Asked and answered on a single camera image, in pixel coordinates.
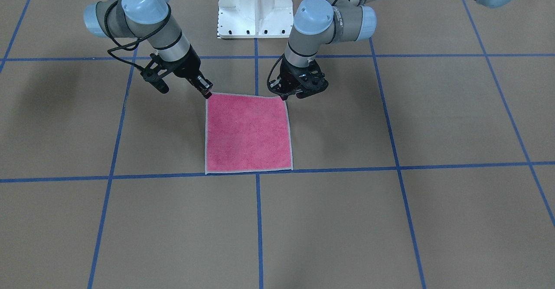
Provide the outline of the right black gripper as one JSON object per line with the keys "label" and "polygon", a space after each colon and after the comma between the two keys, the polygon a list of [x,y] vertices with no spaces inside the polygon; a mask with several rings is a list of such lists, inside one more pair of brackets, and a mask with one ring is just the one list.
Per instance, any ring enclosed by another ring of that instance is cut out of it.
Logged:
{"label": "right black gripper", "polygon": [[212,95],[213,83],[200,72],[201,61],[193,46],[189,46],[186,55],[178,60],[178,63],[179,65],[175,67],[172,73],[178,78],[185,78],[200,91],[204,99],[209,99]]}

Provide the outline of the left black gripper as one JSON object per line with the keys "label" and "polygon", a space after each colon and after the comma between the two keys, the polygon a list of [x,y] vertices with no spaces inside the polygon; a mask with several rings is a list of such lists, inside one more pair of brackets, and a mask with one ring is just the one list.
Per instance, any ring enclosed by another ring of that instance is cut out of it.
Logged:
{"label": "left black gripper", "polygon": [[276,79],[271,81],[271,92],[280,96],[282,101],[286,101],[289,96],[295,95],[295,91],[299,85],[293,76],[294,69],[297,66],[290,64],[282,54],[272,67],[271,72],[273,72],[278,64],[280,64],[280,71]]}

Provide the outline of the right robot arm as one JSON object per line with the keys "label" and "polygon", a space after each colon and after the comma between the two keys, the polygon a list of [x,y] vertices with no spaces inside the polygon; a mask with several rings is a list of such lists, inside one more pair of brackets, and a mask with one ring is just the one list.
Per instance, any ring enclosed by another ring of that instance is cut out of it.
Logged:
{"label": "right robot arm", "polygon": [[167,93],[164,77],[174,74],[186,79],[205,99],[210,97],[212,82],[200,71],[200,58],[174,19],[169,0],[102,0],[87,6],[83,19],[91,34],[115,44],[108,50],[114,59],[116,51],[133,51],[147,41],[154,49],[150,62],[145,67],[129,60],[126,64],[136,68],[157,91]]}

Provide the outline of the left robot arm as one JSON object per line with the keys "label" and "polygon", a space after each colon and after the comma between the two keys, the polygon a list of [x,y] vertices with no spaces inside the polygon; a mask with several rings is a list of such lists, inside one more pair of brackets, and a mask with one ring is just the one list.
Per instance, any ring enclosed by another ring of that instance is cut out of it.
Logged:
{"label": "left robot arm", "polygon": [[[369,39],[375,32],[377,16],[368,6],[373,0],[302,0],[293,17],[293,28],[284,53],[276,65],[278,76],[266,80],[270,92],[286,100],[323,92],[328,87],[316,57],[322,45]],[[488,8],[504,6],[511,0],[473,0]]]}

